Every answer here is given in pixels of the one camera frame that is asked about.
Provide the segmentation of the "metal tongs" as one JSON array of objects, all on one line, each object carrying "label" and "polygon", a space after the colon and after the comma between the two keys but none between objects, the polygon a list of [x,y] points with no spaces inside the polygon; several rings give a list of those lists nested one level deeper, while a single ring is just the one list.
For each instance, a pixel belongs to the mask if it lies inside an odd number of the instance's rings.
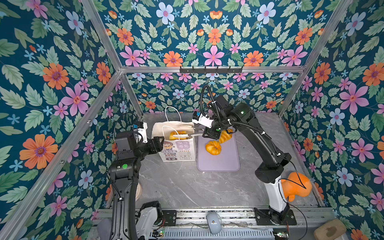
[{"label": "metal tongs", "polygon": [[198,136],[202,136],[203,135],[203,132],[197,132],[197,133],[188,133],[189,135],[189,138],[188,139],[191,139],[193,137],[198,137]]}]

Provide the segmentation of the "white paper bag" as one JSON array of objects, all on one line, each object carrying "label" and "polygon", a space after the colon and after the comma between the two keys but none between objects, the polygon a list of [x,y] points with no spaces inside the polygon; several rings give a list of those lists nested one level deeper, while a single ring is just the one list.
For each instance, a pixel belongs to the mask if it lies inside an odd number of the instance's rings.
[{"label": "white paper bag", "polygon": [[[168,110],[173,109],[179,116],[176,121],[168,118]],[[192,121],[184,121],[180,112],[171,106],[167,106],[164,110],[166,121],[154,123],[152,129],[152,137],[164,137],[164,148],[159,153],[164,163],[171,162],[194,162],[196,161],[196,150],[194,137],[187,140],[169,140],[169,135],[173,131],[187,131],[194,133],[194,123]]]}]

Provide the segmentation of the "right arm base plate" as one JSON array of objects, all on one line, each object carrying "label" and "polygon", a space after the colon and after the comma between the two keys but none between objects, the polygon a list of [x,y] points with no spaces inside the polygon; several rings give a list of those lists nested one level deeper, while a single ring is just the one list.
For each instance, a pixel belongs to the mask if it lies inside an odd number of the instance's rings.
[{"label": "right arm base plate", "polygon": [[296,226],[297,221],[294,215],[294,212],[289,206],[282,212],[273,210],[272,208],[268,209],[258,209],[254,208],[255,219],[258,226]]}]

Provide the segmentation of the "square toast bread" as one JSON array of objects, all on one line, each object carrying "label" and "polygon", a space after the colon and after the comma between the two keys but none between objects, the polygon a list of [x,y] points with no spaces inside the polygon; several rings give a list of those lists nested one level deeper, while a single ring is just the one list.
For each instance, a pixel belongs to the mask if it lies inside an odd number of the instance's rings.
[{"label": "square toast bread", "polygon": [[189,135],[186,131],[173,131],[169,135],[169,140],[174,141],[174,140],[186,140],[189,138]]}]

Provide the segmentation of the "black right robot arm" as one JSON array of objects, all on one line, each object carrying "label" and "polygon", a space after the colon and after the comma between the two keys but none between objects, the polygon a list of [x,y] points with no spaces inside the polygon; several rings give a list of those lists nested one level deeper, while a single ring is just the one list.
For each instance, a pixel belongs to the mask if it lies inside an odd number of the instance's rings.
[{"label": "black right robot arm", "polygon": [[284,167],[290,163],[292,156],[281,151],[272,138],[264,131],[255,112],[245,103],[231,105],[224,97],[218,96],[208,103],[213,111],[209,117],[202,111],[193,114],[193,122],[205,127],[204,138],[218,140],[222,131],[242,133],[262,158],[262,163],[255,170],[256,177],[265,184],[269,198],[268,218],[274,224],[282,224],[290,207],[283,196],[280,185]]}]

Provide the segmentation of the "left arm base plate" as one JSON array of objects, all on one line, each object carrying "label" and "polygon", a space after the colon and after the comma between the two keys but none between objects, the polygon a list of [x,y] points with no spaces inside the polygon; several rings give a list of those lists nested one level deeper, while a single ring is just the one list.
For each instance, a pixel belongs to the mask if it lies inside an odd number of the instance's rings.
[{"label": "left arm base plate", "polygon": [[163,210],[164,217],[164,227],[175,227],[177,221],[177,211],[176,210]]}]

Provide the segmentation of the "round pumpkin bread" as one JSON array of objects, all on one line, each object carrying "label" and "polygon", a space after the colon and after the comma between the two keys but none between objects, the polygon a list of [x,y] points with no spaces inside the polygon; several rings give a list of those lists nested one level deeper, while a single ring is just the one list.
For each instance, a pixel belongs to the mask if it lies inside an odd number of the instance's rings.
[{"label": "round pumpkin bread", "polygon": [[206,144],[206,151],[213,156],[219,155],[222,151],[222,147],[221,147],[220,142],[218,142],[218,141],[208,142]]}]

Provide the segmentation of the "striped croissant bread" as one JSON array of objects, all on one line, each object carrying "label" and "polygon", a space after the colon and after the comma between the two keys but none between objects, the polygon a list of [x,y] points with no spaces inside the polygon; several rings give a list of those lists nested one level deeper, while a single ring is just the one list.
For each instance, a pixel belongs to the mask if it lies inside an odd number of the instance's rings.
[{"label": "striped croissant bread", "polygon": [[219,143],[223,144],[223,143],[229,141],[232,138],[233,133],[234,133],[234,131],[232,129],[223,130],[221,132],[221,135],[219,138]]}]

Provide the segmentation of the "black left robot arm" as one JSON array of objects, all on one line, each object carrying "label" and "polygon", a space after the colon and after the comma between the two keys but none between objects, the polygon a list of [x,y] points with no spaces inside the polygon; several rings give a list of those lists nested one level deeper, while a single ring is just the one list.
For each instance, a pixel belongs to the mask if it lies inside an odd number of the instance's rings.
[{"label": "black left robot arm", "polygon": [[142,205],[136,211],[142,160],[163,150],[164,137],[146,140],[138,131],[117,134],[117,160],[108,170],[113,190],[113,216],[102,220],[97,231],[102,240],[147,240],[153,228],[164,223],[159,201]]}]

